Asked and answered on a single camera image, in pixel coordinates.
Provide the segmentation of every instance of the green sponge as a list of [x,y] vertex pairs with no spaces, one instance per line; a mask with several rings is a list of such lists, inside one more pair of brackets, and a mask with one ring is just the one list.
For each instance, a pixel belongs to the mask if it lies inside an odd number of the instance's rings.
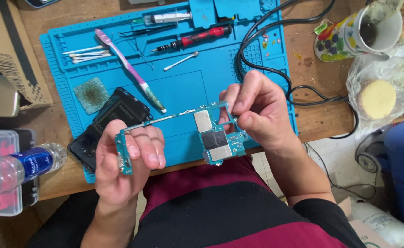
[[77,87],[73,88],[76,97],[86,110],[87,114],[92,114],[102,108],[108,98],[109,93],[99,77],[94,77]]

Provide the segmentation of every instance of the cardboard box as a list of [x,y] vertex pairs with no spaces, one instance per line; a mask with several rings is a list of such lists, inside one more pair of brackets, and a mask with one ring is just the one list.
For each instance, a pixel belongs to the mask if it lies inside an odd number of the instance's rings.
[[20,110],[53,103],[17,6],[0,0],[0,72],[28,103]]
[[341,201],[338,206],[344,211],[350,225],[353,227],[358,237],[363,241],[367,248],[397,248],[387,243],[379,234],[375,233],[370,227],[360,220],[354,220],[352,217],[352,204],[350,197]]

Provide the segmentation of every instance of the hand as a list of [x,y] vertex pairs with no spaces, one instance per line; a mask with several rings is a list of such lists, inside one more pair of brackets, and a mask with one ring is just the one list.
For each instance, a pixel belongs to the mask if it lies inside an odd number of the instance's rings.
[[165,140],[162,131],[153,126],[140,127],[125,135],[133,174],[120,173],[115,135],[126,127],[121,120],[111,121],[96,149],[96,192],[100,201],[112,209],[125,208],[139,194],[147,182],[150,169],[165,167]]
[[[259,71],[249,71],[243,84],[231,84],[219,99],[229,103],[229,112],[239,116],[238,127],[263,148],[278,150],[298,139],[290,125],[282,88]],[[219,124],[228,119],[226,111],[221,111]]]

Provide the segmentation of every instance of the circuit board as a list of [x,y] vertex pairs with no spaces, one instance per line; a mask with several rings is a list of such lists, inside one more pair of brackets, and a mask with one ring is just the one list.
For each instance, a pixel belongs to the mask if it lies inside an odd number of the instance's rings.
[[[205,162],[210,165],[220,166],[226,158],[245,155],[246,153],[243,142],[249,139],[248,135],[246,131],[238,128],[236,123],[237,116],[229,113],[228,106],[229,105],[226,101],[213,102],[209,105],[200,106],[198,109],[186,110],[182,113],[173,114],[158,120],[146,121],[136,126],[121,129],[120,133],[115,136],[115,143],[118,152],[118,167],[122,173],[132,174],[130,155],[127,151],[125,142],[126,132],[138,127],[146,127],[160,121],[165,121],[189,113],[193,113],[194,115],[199,138],[204,147],[203,157]],[[224,108],[227,111],[230,119],[229,121],[218,125],[214,118],[213,111],[220,108]],[[224,130],[225,125],[232,125],[234,128],[230,129],[233,129],[234,132],[230,131],[231,133],[227,133]]]

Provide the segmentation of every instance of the power cord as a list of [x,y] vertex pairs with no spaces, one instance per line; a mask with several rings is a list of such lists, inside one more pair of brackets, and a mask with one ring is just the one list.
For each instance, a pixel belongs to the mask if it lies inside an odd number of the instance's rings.
[[[271,10],[270,12],[268,12],[267,14],[265,14],[262,18],[260,18],[260,20],[258,20],[252,27],[251,29],[249,29],[249,31],[246,33],[246,36],[243,38],[243,41],[240,45],[240,48],[237,52],[237,56],[235,58],[235,62],[236,62],[236,66],[237,66],[237,71],[239,74],[239,77],[241,79],[243,79],[245,77],[243,70],[241,70],[242,65],[241,65],[241,61],[243,61],[243,63],[251,68],[254,69],[258,69],[258,70],[266,70],[266,71],[270,71],[270,72],[274,72],[280,76],[282,76],[287,84],[288,84],[288,90],[286,93],[286,99],[289,103],[293,104],[293,105],[297,105],[297,106],[314,106],[314,105],[318,105],[318,104],[323,104],[326,102],[330,102],[330,101],[345,101],[349,107],[350,110],[353,112],[353,115],[355,116],[355,126],[353,128],[353,130],[348,133],[345,136],[341,136],[341,137],[329,137],[332,139],[341,139],[341,138],[347,138],[349,136],[351,136],[353,133],[355,133],[356,129],[358,128],[359,125],[359,117],[358,117],[358,113],[356,113],[356,111],[353,109],[353,107],[350,105],[350,102],[348,101],[348,96],[345,97],[334,97],[334,98],[327,98],[325,97],[323,94],[321,94],[317,89],[315,89],[314,87],[311,87],[309,85],[300,85],[297,86],[295,88],[292,88],[292,81],[290,80],[289,76],[287,76],[285,73],[283,73],[280,70],[274,69],[274,68],[270,68],[270,67],[265,67],[265,66],[261,66],[261,65],[255,65],[252,64],[251,62],[249,62],[246,58],[245,55],[243,54],[243,51],[245,50],[245,48],[256,38],[256,37],[260,37],[261,35],[263,35],[266,30],[268,30],[269,28],[276,26],[276,25],[284,25],[284,24],[300,24],[300,23],[310,23],[313,21],[316,21],[320,18],[322,18],[325,14],[327,14],[331,8],[333,7],[334,3],[336,0],[332,0],[332,2],[329,4],[329,6],[319,15],[315,16],[315,17],[311,17],[311,18],[307,18],[307,19],[289,19],[289,20],[281,20],[281,21],[276,21],[273,22],[271,24],[268,24],[262,28],[260,28],[260,30],[256,31],[258,25],[260,25],[262,22],[264,22],[268,17],[270,17],[271,15],[273,15],[274,13],[276,13],[277,11],[290,6],[291,4],[297,2],[298,0],[289,0],[285,3],[282,3],[281,5],[277,6],[276,8],[274,8],[273,10]],[[298,90],[298,89],[309,89],[312,90],[313,92],[315,92],[315,94],[317,94],[319,97],[321,97],[323,100],[322,101],[318,101],[318,102],[309,102],[309,103],[300,103],[300,102],[294,102],[291,99],[291,95],[294,91]]]
[[[368,184],[368,183],[358,183],[358,184],[353,184],[353,185],[350,185],[350,186],[347,186],[347,187],[343,187],[343,186],[340,186],[340,185],[338,185],[338,184],[333,183],[333,182],[332,182],[332,179],[331,179],[331,177],[330,177],[330,175],[329,175],[329,171],[327,170],[326,163],[324,162],[324,160],[323,160],[323,158],[321,157],[321,155],[318,154],[318,152],[316,152],[315,149],[313,149],[312,146],[309,145],[309,143],[305,143],[305,144],[306,144],[306,148],[307,148],[307,149],[306,149],[306,152],[309,152],[309,149],[311,149],[315,154],[318,155],[318,157],[320,158],[321,162],[323,163],[324,170],[326,171],[327,178],[328,178],[328,180],[329,180],[329,183],[331,184],[331,188],[343,189],[343,190],[345,190],[345,191],[347,191],[347,192],[350,192],[350,193],[352,193],[352,194],[355,194],[355,195],[357,195],[357,196],[359,196],[360,198],[365,199],[365,200],[369,200],[369,199],[372,199],[373,197],[375,197],[375,195],[376,195],[376,187],[373,186],[373,185],[371,185],[371,184]],[[376,185],[376,177],[377,177],[377,176],[378,176],[378,173],[375,173],[375,185]],[[350,188],[353,188],[353,187],[362,187],[362,186],[369,186],[369,187],[372,187],[372,188],[373,188],[373,195],[370,196],[370,197],[364,197],[364,196],[362,196],[362,195],[360,195],[360,194],[358,194],[358,193],[356,193],[356,192],[350,190]]]

